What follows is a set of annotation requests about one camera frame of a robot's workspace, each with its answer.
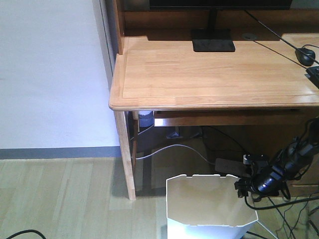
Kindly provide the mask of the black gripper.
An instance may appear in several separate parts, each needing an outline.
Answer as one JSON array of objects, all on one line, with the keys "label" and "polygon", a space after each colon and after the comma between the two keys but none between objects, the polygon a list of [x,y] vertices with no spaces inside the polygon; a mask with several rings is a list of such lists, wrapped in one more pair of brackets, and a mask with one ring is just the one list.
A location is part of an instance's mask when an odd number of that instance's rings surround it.
[{"label": "black gripper", "polygon": [[248,193],[259,195],[258,190],[253,185],[254,179],[256,179],[257,174],[253,173],[247,177],[240,177],[238,181],[234,183],[235,190],[237,190],[238,198],[243,198],[248,196]]}]

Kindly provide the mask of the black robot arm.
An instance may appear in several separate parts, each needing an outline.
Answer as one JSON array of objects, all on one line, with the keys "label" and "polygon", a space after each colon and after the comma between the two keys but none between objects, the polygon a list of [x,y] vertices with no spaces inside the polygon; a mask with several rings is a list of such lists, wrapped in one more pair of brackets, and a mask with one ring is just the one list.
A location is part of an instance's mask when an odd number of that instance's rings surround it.
[{"label": "black robot arm", "polygon": [[314,156],[319,153],[319,119],[313,118],[305,123],[305,130],[300,137],[279,150],[273,159],[263,154],[245,154],[243,163],[247,167],[247,177],[235,182],[239,198],[253,193],[259,202],[267,196],[283,194],[286,199],[291,195],[287,181],[299,180],[303,176],[301,170],[309,168]]}]

